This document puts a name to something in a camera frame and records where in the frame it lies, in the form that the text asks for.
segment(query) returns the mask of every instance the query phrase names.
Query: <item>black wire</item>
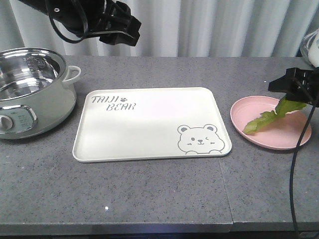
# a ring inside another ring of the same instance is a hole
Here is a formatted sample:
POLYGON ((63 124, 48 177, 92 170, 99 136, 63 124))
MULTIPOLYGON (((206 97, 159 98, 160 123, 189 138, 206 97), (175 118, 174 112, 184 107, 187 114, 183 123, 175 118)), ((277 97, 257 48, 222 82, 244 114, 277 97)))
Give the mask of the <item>black wire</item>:
POLYGON ((75 7, 75 9, 77 10, 81 20, 82 20, 82 23, 83 23, 83 34, 82 36, 80 37, 80 39, 78 40, 72 40, 72 39, 69 39, 67 38, 66 36, 64 36, 60 30, 57 28, 56 24, 54 23, 54 20, 52 18, 52 14, 51 14, 51 5, 50 5, 50 2, 49 0, 45 0, 45 6, 46 6, 46 10, 48 12, 48 16, 49 16, 49 20, 50 20, 50 23, 54 29, 54 31, 56 32, 56 34, 62 38, 64 41, 68 42, 68 43, 79 43, 80 41, 84 40, 89 32, 89 25, 88 25, 88 19, 86 17, 86 14, 84 12, 84 9, 82 7, 82 5, 80 4, 80 2, 78 0, 71 0, 73 6, 75 7))
POLYGON ((300 236, 299 236, 299 229, 298 229, 298 223, 297 223, 297 220, 296 220, 296 212, 295 212, 295 205, 294 205, 294 171, 295 171, 295 164, 296 164, 297 153, 299 151, 301 141, 302 141, 302 139, 303 139, 303 137, 304 137, 304 135, 306 133, 306 130, 307 130, 309 124, 310 124, 310 120, 313 117, 313 114, 314 114, 315 109, 316 109, 316 105, 318 103, 319 103, 319 92, 317 94, 315 102, 313 102, 313 107, 312 107, 312 109, 311 109, 311 111, 309 113, 309 116, 308 116, 307 121, 305 123, 305 126, 303 128, 303 131, 301 132, 300 137, 298 139, 296 148, 294 150, 293 160, 291 162, 291 168, 290 168, 290 179, 289 179, 290 209, 291 209, 291 216, 293 218, 293 224, 294 224, 294 230, 295 230, 295 233, 296 233, 296 238, 298 238, 298 239, 300 239, 300 236))

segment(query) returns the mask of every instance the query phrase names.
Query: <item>granite countertop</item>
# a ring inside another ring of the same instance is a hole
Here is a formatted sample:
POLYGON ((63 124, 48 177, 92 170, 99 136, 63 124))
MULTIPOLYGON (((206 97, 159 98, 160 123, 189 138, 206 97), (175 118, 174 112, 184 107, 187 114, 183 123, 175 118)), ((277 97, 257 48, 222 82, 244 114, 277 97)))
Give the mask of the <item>granite countertop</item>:
MULTIPOLYGON (((292 150, 245 140, 232 104, 246 96, 281 98, 268 83, 301 58, 66 56, 82 69, 71 115, 47 133, 0 139, 0 236, 293 230, 292 150), (80 163, 72 147, 93 90, 205 87, 212 91, 233 147, 223 157, 80 163)), ((298 154, 295 206, 301 230, 319 230, 318 125, 298 154)))

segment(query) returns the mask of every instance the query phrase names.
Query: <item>curtain fold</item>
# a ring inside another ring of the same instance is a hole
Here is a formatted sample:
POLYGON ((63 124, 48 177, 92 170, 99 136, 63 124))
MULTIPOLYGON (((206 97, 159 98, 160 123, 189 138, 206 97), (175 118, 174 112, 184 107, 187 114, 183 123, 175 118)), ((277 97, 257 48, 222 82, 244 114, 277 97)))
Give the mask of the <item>curtain fold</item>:
POLYGON ((0 51, 44 47, 63 55, 292 57, 303 36, 319 28, 319 0, 121 1, 142 22, 135 47, 98 38, 64 42, 46 15, 18 0, 1 0, 0 51))

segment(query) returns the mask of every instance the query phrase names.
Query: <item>bear cartoon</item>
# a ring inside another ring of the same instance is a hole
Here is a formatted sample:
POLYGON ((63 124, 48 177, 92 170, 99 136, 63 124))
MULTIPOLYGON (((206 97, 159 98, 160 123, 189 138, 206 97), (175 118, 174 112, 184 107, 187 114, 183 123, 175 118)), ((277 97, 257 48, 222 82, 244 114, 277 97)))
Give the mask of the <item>bear cartoon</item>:
POLYGON ((218 136, 217 127, 206 124, 203 128, 190 128, 181 125, 177 131, 180 133, 178 147, 186 154, 213 154, 225 147, 224 141, 218 136))

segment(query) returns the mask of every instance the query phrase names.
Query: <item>control knob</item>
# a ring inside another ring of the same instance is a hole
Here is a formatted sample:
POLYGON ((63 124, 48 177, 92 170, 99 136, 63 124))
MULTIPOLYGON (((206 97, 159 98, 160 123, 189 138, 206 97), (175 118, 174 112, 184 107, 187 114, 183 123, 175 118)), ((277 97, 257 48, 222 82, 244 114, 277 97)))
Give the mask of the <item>control knob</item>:
POLYGON ((0 130, 9 130, 13 126, 13 120, 8 116, 0 115, 0 130))

